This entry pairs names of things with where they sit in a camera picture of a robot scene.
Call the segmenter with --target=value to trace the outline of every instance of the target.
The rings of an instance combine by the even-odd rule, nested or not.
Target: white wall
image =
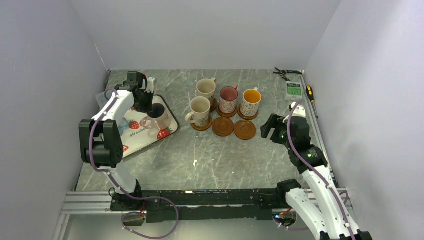
[[[0,23],[0,239],[49,240],[107,72],[69,1],[1,1]]]
[[[376,240],[424,236],[423,13],[343,0],[306,68],[331,165]]]
[[[71,0],[108,69],[305,69],[340,0]]]

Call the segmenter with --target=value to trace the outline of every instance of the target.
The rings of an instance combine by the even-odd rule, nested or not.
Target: wooden coaster
[[[213,120],[212,130],[216,135],[226,137],[233,132],[234,123],[228,117],[220,116]]]
[[[221,117],[231,118],[231,117],[234,117],[234,115],[236,115],[236,113],[237,113],[237,106],[235,107],[235,109],[234,109],[234,111],[233,111],[232,113],[223,113],[223,112],[220,110],[220,108],[219,108],[219,107],[216,109],[216,111],[218,112],[218,114],[219,114]]]
[[[248,120],[240,120],[234,125],[235,135],[242,140],[249,140],[256,135],[255,125]]]
[[[245,115],[243,115],[243,113],[242,113],[242,105],[240,104],[238,107],[237,107],[237,113],[238,113],[238,115],[240,116],[240,118],[242,118],[242,119],[246,119],[246,120],[253,120],[253,119],[255,119],[257,116],[258,116],[258,114],[259,114],[259,110],[256,112],[256,114],[255,115],[253,115],[253,116],[245,116]]]
[[[212,113],[213,111],[215,111],[215,109],[217,109],[218,107],[218,101],[216,98],[213,98],[213,103],[210,106],[209,112]]]
[[[212,126],[212,117],[209,115],[209,120],[204,126],[196,126],[194,123],[192,123],[191,126],[197,131],[205,131]]]

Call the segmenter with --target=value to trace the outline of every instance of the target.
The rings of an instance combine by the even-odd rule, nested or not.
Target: tray
[[[135,124],[138,126],[137,129],[128,128],[123,131],[122,136],[120,137],[122,140],[123,146],[123,158],[126,158],[130,155],[133,155],[137,152],[141,152],[148,147],[172,136],[175,134],[180,128],[180,124],[175,118],[173,112],[170,110],[167,102],[161,95],[155,95],[153,97],[153,103],[160,103],[165,106],[166,111],[169,113],[169,118],[171,123],[167,129],[160,130],[158,127],[152,129],[144,129],[140,121],[147,116],[146,113],[138,112],[135,110],[128,110],[124,116],[129,122],[131,126],[132,121],[137,122]]]

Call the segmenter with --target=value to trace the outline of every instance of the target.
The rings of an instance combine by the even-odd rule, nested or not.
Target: gray marble surface
[[[127,72],[112,71],[107,86],[122,83]],[[180,124],[179,131],[171,137],[145,152],[124,159],[126,167],[138,179],[143,190],[275,188],[277,183],[289,179],[297,179],[305,184],[290,163],[286,148],[260,136],[259,128],[267,122],[270,114],[287,116],[289,113],[289,102],[283,96],[284,80],[273,74],[272,70],[140,72],[157,79],[156,94],[164,97]],[[218,100],[219,91],[226,86],[238,84],[237,104],[241,103],[245,90],[258,87],[262,101],[258,117],[252,120],[256,126],[254,138],[241,140],[234,133],[220,137],[213,133],[212,128],[196,131],[184,121],[190,112],[189,103],[196,96],[197,81],[212,77],[217,78],[215,97]],[[298,75],[288,74],[287,77],[293,82],[299,81]],[[213,119],[219,117],[216,111],[211,116]],[[231,119],[234,123],[241,120],[237,114]],[[317,144],[312,129],[310,136],[312,144]],[[83,165],[77,191],[107,191],[111,187],[106,176],[94,172],[88,163]]]

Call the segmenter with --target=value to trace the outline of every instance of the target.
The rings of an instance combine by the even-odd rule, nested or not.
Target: brown coaster
[[[237,113],[237,106],[235,106],[235,109],[232,113],[223,113],[220,108],[216,108],[216,111],[218,112],[219,115],[221,115],[221,117],[226,117],[226,118],[231,118],[234,117],[234,115],[236,115]]]
[[[209,120],[204,126],[196,126],[194,123],[192,123],[191,126],[197,131],[205,131],[212,126],[212,117],[209,115]]]
[[[212,130],[216,135],[226,137],[233,132],[234,123],[228,117],[220,116],[213,120]]]
[[[243,115],[243,113],[242,113],[242,105],[240,104],[238,107],[237,107],[237,113],[238,113],[238,115],[240,116],[240,118],[242,118],[242,119],[246,119],[246,120],[253,120],[253,119],[255,119],[257,116],[258,116],[258,114],[259,114],[259,110],[256,112],[256,114],[255,115],[253,115],[253,116],[245,116],[245,115]]]
[[[213,98],[213,103],[210,106],[209,112],[212,113],[213,111],[215,111],[215,109],[217,109],[218,107],[218,101],[216,98]]]
[[[240,120],[234,125],[235,135],[242,140],[249,140],[256,134],[255,125],[248,120]]]

